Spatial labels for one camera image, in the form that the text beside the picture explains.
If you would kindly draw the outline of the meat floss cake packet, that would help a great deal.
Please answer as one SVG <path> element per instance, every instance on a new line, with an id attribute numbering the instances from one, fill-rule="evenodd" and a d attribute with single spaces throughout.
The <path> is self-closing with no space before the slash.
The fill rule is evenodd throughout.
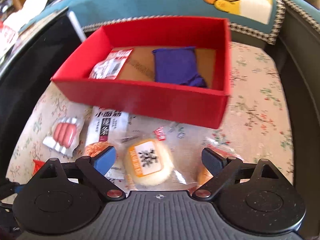
<path id="1" fill-rule="evenodd" d="M 216 138 L 205 137 L 201 153 L 201 164 L 197 174 L 197 188 L 216 176 L 228 162 L 228 158 L 238 158 L 244 161 L 227 142 Z"/>

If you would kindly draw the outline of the red cardboard box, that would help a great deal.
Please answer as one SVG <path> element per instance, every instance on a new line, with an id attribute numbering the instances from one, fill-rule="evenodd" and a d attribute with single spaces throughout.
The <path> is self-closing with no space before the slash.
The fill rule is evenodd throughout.
<path id="1" fill-rule="evenodd" d="M 71 101 L 218 128 L 231 94 L 231 33 L 226 18 L 155 16 L 103 25 L 69 56 L 52 81 Z M 89 78 L 113 48 L 195 47 L 215 51 L 210 88 Z"/>

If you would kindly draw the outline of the small white sachet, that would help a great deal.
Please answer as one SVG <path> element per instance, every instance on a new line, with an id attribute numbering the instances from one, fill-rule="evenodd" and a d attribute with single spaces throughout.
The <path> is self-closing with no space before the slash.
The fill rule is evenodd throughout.
<path id="1" fill-rule="evenodd" d="M 112 50 L 104 61 L 97 63 L 90 75 L 91 79 L 114 80 L 128 60 L 133 49 Z"/>

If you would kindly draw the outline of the white noodle snack packet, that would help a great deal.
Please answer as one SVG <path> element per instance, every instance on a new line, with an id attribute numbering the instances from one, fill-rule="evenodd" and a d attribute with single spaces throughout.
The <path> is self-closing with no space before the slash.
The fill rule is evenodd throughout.
<path id="1" fill-rule="evenodd" d="M 124 180 L 123 139 L 127 132 L 129 113 L 93 107 L 88 124 L 84 155 L 93 157 L 107 146 L 116 149 L 116 161 L 105 176 L 112 180 Z"/>

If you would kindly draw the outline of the pink sausages packet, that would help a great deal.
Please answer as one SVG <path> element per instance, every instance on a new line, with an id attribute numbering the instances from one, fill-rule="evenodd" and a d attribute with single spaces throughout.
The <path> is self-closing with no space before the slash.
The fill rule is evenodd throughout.
<path id="1" fill-rule="evenodd" d="M 80 133 L 84 126 L 84 118 L 58 118 L 52 126 L 50 135 L 46 136 L 43 144 L 64 156 L 71 158 L 73 151 L 80 142 Z"/>

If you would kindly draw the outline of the dark blue snack packet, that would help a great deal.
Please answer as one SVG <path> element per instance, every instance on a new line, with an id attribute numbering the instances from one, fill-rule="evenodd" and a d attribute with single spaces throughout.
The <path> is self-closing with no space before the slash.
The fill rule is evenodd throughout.
<path id="1" fill-rule="evenodd" d="M 159 48 L 152 51 L 155 81 L 173 85 L 207 88 L 197 70 L 194 47 Z"/>

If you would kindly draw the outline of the teal lion sofa cover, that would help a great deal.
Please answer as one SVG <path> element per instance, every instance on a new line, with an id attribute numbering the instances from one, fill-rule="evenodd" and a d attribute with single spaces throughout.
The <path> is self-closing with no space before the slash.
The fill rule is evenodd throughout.
<path id="1" fill-rule="evenodd" d="M 101 25 L 159 16 L 227 18 L 232 31 L 275 44 L 285 18 L 282 0 L 61 0 L 31 19 L 68 8 L 85 31 Z"/>

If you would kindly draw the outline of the floral cushion cover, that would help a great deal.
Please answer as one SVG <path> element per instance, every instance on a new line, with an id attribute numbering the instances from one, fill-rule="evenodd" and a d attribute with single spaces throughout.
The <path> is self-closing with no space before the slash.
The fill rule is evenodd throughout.
<path id="1" fill-rule="evenodd" d="M 70 102 L 54 84 L 50 84 L 35 105 L 14 148 L 7 178 L 25 184 L 32 177 L 36 162 L 57 157 L 69 158 L 43 144 L 53 124 L 62 117 L 84 118 L 79 146 L 73 159 L 84 155 L 85 147 L 99 140 L 98 125 L 106 114 L 109 142 L 118 154 L 125 150 L 124 139 L 136 134 L 140 139 L 153 136 L 163 128 L 166 145 L 171 149 L 175 170 L 159 186 L 160 190 L 193 190 L 207 176 L 201 164 L 201 151 L 211 147 L 220 154 L 236 156 L 256 163 L 261 158 L 272 161 L 293 181 L 293 143 L 285 95 L 274 61 L 262 49 L 233 42 L 231 97 L 218 129 L 148 118 L 118 111 L 103 111 Z"/>

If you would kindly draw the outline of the black glossy side table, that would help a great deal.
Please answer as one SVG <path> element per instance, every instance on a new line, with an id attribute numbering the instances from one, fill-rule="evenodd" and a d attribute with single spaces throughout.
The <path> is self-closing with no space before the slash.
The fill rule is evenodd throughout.
<path id="1" fill-rule="evenodd" d="M 33 108 L 61 64 L 86 36 L 62 9 L 1 65 L 1 181 Z"/>

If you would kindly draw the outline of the red snack packet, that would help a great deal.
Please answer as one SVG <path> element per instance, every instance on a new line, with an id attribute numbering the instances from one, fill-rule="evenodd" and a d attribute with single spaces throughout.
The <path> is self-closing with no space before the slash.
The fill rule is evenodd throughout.
<path id="1" fill-rule="evenodd" d="M 33 163 L 34 163 L 34 169 L 33 169 L 32 175 L 34 176 L 37 173 L 37 171 L 45 164 L 45 162 L 33 159 Z"/>

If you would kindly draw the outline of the round white bun packet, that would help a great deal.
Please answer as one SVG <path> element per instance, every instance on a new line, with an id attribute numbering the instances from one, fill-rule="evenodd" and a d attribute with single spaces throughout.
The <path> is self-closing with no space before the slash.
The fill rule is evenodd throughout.
<path id="1" fill-rule="evenodd" d="M 165 128 L 134 131 L 120 139 L 121 164 L 129 190 L 188 190 L 196 185 L 170 146 Z"/>

